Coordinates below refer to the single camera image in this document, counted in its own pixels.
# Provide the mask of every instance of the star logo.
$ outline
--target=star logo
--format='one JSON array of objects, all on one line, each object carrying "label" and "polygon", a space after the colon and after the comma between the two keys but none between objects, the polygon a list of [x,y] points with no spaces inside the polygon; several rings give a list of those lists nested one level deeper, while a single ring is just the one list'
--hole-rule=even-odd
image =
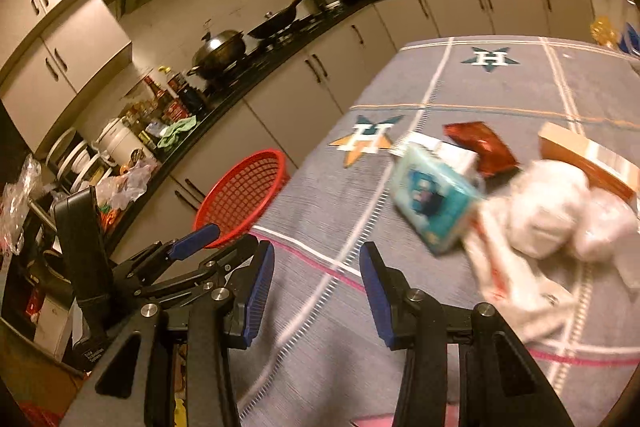
[{"label": "star logo", "polygon": [[395,116],[380,123],[373,123],[364,116],[358,116],[353,126],[354,133],[331,142],[331,147],[337,147],[338,151],[345,151],[344,168],[351,167],[363,154],[376,154],[379,149],[391,149],[391,140],[386,137],[386,132],[396,123],[402,120],[402,116]]},{"label": "star logo", "polygon": [[509,66],[510,64],[519,64],[516,60],[507,57],[510,48],[500,48],[494,52],[489,52],[482,48],[471,48],[476,56],[463,60],[461,64],[472,64],[473,66],[482,66],[487,73],[491,73],[498,66]]}]

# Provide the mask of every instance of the metal screw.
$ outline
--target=metal screw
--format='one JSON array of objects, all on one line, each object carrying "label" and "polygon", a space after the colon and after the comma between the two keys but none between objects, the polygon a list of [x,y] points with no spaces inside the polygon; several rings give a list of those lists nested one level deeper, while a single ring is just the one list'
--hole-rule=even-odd
[{"label": "metal screw", "polygon": [[495,308],[488,302],[481,302],[478,304],[478,313],[482,317],[493,317],[495,315]]},{"label": "metal screw", "polygon": [[214,301],[223,301],[230,295],[226,288],[216,288],[211,292],[211,298]]},{"label": "metal screw", "polygon": [[406,292],[406,298],[408,298],[411,302],[420,302],[422,301],[427,294],[422,290],[418,290],[417,288],[411,288]]},{"label": "metal screw", "polygon": [[143,317],[153,317],[156,313],[158,313],[158,306],[155,304],[145,304],[142,306],[140,313]]}]

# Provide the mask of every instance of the basket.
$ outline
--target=basket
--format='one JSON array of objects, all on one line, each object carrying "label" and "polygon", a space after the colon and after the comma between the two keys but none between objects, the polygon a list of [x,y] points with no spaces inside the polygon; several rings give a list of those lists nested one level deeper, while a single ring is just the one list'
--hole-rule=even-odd
[{"label": "basket", "polygon": [[282,152],[267,149],[245,158],[204,198],[193,230],[215,223],[220,228],[220,237],[206,248],[229,243],[252,227],[288,181]]}]

